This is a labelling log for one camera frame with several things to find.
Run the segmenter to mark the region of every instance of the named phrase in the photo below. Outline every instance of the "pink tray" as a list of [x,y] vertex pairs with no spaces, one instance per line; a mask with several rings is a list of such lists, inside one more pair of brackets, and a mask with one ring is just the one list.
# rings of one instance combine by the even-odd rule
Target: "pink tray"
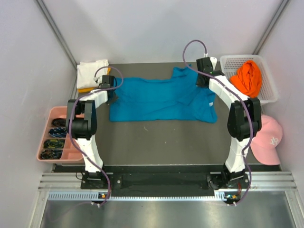
[[62,155],[60,159],[50,159],[50,160],[44,160],[40,158],[41,152],[44,150],[43,143],[47,139],[54,139],[53,137],[49,136],[48,131],[52,127],[52,120],[55,118],[66,118],[67,117],[67,107],[54,107],[52,108],[47,124],[44,130],[44,134],[42,135],[40,148],[37,153],[37,159],[38,161],[47,162],[47,163],[57,163],[57,164],[77,164],[77,163],[84,163],[84,159],[82,154],[72,145],[72,142],[68,136],[66,135],[66,138],[61,138],[65,140],[64,147],[62,149]]

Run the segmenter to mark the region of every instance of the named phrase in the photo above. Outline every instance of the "metal corner frame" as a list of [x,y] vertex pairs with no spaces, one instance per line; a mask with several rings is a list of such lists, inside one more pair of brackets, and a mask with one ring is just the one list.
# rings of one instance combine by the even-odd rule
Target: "metal corner frame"
[[54,32],[55,37],[57,38],[59,44],[61,45],[63,51],[65,52],[66,56],[70,60],[72,66],[77,69],[77,62],[70,51],[65,39],[63,38],[58,26],[56,25],[54,19],[52,18],[47,6],[45,5],[43,0],[35,0],[39,9],[41,10],[43,16],[45,17],[46,21],[48,22],[49,26],[51,27],[52,31]]
[[28,228],[40,228],[48,200],[48,191],[38,191]]
[[286,198],[290,208],[290,212],[294,218],[297,228],[304,227],[304,206],[298,191],[286,191]]
[[268,26],[266,27],[262,37],[260,38],[259,42],[256,45],[256,48],[253,51],[253,55],[258,55],[266,43],[267,39],[269,38],[271,32],[273,31],[275,25],[278,23],[279,19],[281,18],[283,12],[287,8],[290,0],[282,0],[278,8],[276,9],[273,17],[271,18]]
[[78,90],[77,90],[77,75],[76,75],[70,99],[76,99],[77,97],[78,97]]

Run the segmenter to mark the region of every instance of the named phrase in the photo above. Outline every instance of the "white laundry basket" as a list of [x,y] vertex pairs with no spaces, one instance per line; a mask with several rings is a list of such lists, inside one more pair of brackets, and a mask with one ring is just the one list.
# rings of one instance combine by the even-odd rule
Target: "white laundry basket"
[[237,70],[247,61],[253,60],[262,72],[262,88],[257,96],[261,102],[261,105],[275,102],[278,100],[278,93],[274,84],[272,75],[268,69],[265,60],[261,56],[257,55],[235,55],[235,56],[222,56],[220,66],[222,72],[229,79],[233,75],[237,74]]

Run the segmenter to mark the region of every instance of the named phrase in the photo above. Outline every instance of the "gray work surface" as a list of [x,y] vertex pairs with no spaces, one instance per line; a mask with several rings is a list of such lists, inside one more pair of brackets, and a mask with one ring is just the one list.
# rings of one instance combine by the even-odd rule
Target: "gray work surface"
[[78,203],[48,201],[41,227],[295,228],[284,192],[250,192],[237,207],[212,201],[110,201],[100,209],[80,205],[59,218]]
[[[174,67],[183,63],[116,64],[124,77],[171,78]],[[119,77],[117,72],[111,75]],[[231,136],[227,130],[229,109],[216,97],[218,120],[157,120],[110,122],[109,106],[97,109],[96,144],[106,165],[223,164],[229,154]],[[251,152],[248,163],[259,163]]]

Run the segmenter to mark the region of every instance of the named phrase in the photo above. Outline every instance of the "folded white cloth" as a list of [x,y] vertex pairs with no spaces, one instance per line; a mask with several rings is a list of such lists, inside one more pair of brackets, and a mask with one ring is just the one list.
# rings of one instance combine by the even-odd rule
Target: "folded white cloth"
[[[94,74],[96,70],[101,67],[108,66],[109,62],[107,59],[98,60],[93,63],[84,63],[81,62],[77,65],[77,89],[86,89],[92,87],[98,87],[99,81],[96,83],[94,80]],[[108,72],[108,68],[104,68],[100,70],[96,77],[106,75]]]

